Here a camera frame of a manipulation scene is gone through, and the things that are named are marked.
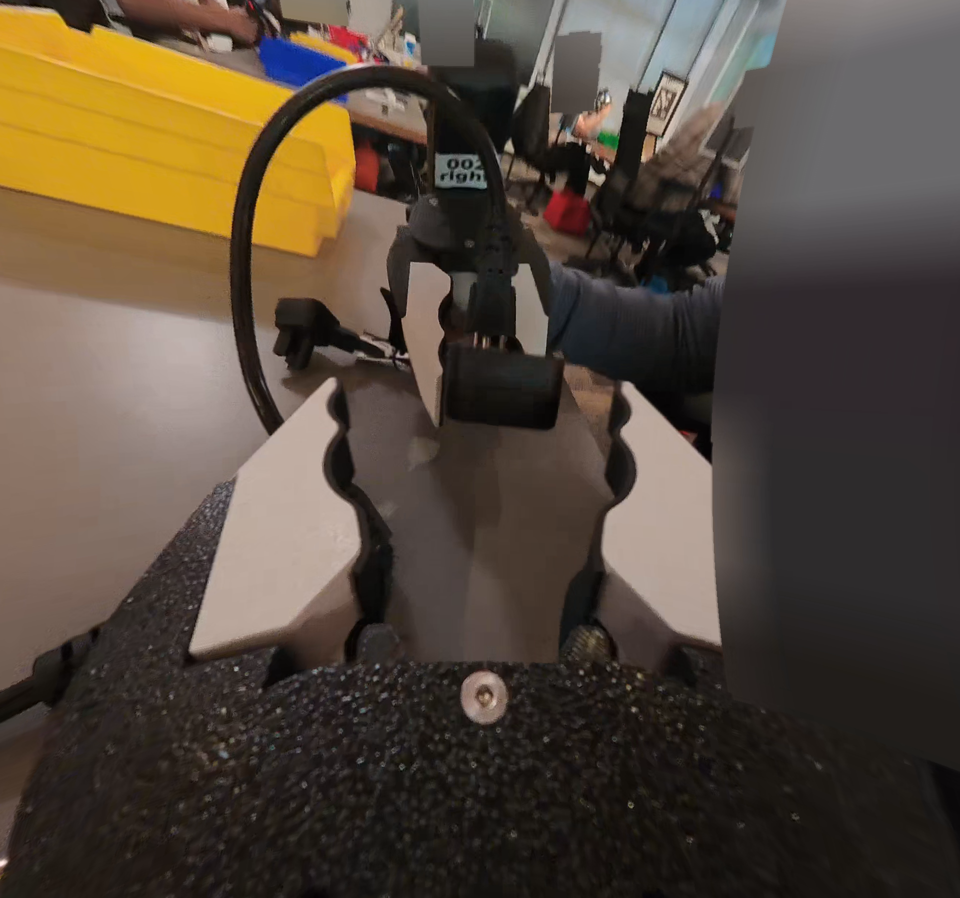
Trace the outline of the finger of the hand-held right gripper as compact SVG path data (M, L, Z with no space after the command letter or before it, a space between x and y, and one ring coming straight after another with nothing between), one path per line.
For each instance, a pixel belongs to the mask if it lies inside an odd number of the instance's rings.
M450 276L428 262L412 262L407 287L407 349L419 397L433 423L442 422L445 328L441 307L450 296Z
M548 355L550 262L539 245L518 253L511 277L514 296L513 336L526 355Z

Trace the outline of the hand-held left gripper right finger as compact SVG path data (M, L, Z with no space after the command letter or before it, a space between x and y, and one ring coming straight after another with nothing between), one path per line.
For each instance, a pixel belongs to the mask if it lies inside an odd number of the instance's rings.
M722 654L711 464L630 383L609 414L610 501L563 602L558 643L597 629L626 665L681 648Z

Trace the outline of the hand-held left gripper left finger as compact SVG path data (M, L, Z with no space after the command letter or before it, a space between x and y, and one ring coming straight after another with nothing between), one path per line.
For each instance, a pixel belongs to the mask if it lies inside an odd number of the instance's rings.
M295 665L352 660L384 622L392 534L354 480L350 414L326 380L240 468L189 654L278 648Z

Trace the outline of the black power plug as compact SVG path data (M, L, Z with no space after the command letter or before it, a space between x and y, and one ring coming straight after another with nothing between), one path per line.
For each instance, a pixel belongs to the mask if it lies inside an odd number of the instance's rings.
M493 221L466 241L449 268L451 285L443 319L447 332L470 340L474 347L515 350L518 268L506 221Z

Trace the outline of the black power adapter block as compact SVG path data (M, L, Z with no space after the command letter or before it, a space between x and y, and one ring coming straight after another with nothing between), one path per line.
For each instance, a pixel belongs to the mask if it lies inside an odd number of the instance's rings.
M563 359L455 343L442 366L440 418L545 432L556 426Z

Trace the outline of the person's right forearm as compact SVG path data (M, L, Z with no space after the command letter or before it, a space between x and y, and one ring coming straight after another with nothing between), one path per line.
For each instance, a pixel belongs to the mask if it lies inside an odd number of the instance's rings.
M552 263L548 347L648 397L712 393L725 285L659 293Z

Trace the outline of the black angled plug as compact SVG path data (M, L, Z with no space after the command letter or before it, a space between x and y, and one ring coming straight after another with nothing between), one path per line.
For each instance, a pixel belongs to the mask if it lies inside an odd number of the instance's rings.
M402 331L402 318L392 293L380 289L389 315L386 337L345 327L330 308L317 299L283 298L274 312L277 337L273 354L290 372L303 372L314 353L342 353L352 359L410 371L411 360Z

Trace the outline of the red box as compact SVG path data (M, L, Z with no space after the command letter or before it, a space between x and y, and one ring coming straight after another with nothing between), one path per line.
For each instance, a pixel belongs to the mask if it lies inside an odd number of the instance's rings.
M553 231L575 238L584 237L593 223L591 202L565 187L553 191L542 217Z

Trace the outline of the background work table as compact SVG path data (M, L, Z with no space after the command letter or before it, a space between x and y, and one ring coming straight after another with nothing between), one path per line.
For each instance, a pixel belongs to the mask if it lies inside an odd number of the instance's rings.
M427 124L421 100L389 88L353 91L346 100L351 123L389 138L426 147Z

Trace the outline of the black office chair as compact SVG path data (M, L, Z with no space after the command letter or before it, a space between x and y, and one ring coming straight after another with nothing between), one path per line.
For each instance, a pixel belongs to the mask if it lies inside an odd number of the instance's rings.
M590 201L591 240L578 268L623 287L661 281L666 292L714 278L714 215L701 208L710 202L705 194L714 171L712 165L697 185L661 179L652 202L637 208L630 201L634 181L612 167Z

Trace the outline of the blue plastic bin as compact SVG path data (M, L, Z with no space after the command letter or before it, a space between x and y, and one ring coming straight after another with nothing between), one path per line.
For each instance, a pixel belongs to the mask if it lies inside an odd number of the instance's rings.
M267 80L294 90L349 65L327 52L282 38L261 38L256 52Z

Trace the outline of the framed sign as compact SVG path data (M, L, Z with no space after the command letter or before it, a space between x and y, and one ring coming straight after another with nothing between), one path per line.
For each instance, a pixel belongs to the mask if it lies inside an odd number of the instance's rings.
M678 74L664 70L661 72L652 91L652 100L647 118L646 133L662 138L677 112L688 88L688 80Z

